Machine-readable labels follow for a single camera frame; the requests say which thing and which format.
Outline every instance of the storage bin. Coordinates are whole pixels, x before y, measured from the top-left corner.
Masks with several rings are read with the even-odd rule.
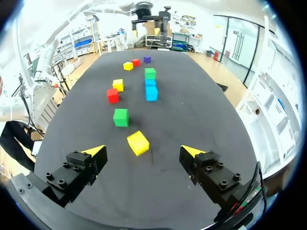
[[[281,104],[276,98],[273,99],[272,104],[268,109],[268,114],[271,117],[272,122],[276,126],[278,126],[279,123],[281,123],[281,121],[286,117],[285,111],[283,110]]]

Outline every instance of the cardboard box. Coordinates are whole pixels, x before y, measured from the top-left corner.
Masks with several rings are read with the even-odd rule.
[[[148,21],[146,23],[143,23],[143,26],[146,27],[147,29],[147,35],[156,35],[154,32],[155,26],[154,26],[154,21]],[[167,36],[171,37],[172,36],[172,30],[170,29],[170,23],[167,23]]]

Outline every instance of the yellow cube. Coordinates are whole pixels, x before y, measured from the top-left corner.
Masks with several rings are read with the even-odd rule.
[[[149,142],[141,131],[137,131],[136,133],[127,137],[127,141],[132,151],[137,156],[140,156],[149,149]]]
[[[118,92],[124,91],[124,80],[123,79],[117,79],[113,81],[113,89],[117,89]]]
[[[124,70],[132,70],[132,69],[133,69],[133,63],[132,62],[124,63]]]

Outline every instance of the cube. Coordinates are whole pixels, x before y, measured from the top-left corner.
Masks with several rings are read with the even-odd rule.
[[[124,63],[124,70],[132,70],[133,69],[133,63],[132,62],[126,62]]]
[[[145,79],[146,80],[155,80],[155,69],[154,68],[145,68]]]
[[[141,60],[139,59],[133,59],[132,63],[133,63],[133,67],[141,66]]]
[[[145,79],[145,86],[156,86],[157,83],[155,82],[155,80],[146,80]]]
[[[128,109],[115,109],[113,121],[116,127],[128,127],[129,111]]]
[[[113,89],[117,89],[118,92],[124,91],[124,80],[123,79],[117,79],[113,81]]]
[[[141,131],[127,137],[127,141],[136,156],[140,156],[149,149],[149,141]]]
[[[144,57],[144,62],[145,63],[151,63],[151,61],[152,61],[152,57],[150,57],[150,56],[145,56]]]
[[[155,102],[158,101],[158,89],[155,86],[146,86],[146,101]]]
[[[117,89],[110,89],[106,92],[110,104],[119,102],[119,95]]]

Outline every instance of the white shelving unit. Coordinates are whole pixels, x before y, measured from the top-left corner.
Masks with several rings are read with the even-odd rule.
[[[281,77],[277,70],[267,66],[269,43],[273,42],[276,52],[292,69],[295,69],[294,58],[278,39],[270,35],[267,16],[264,20],[265,34],[259,65],[236,111],[248,132],[256,159],[261,162],[263,177],[267,178],[290,163],[297,154],[302,120],[298,112],[301,102],[293,96],[295,92],[300,92],[295,84],[298,76],[295,79],[285,73]]]
[[[98,37],[96,27],[97,26],[94,23],[91,25],[90,22],[86,22],[76,28],[66,31],[68,34],[64,34],[61,38],[57,53],[55,53],[54,56],[54,62],[62,59],[77,58],[78,56],[91,53],[92,50],[90,49],[90,46],[92,42],[78,47],[76,47],[76,45],[85,40],[93,40],[93,35],[94,37]]]

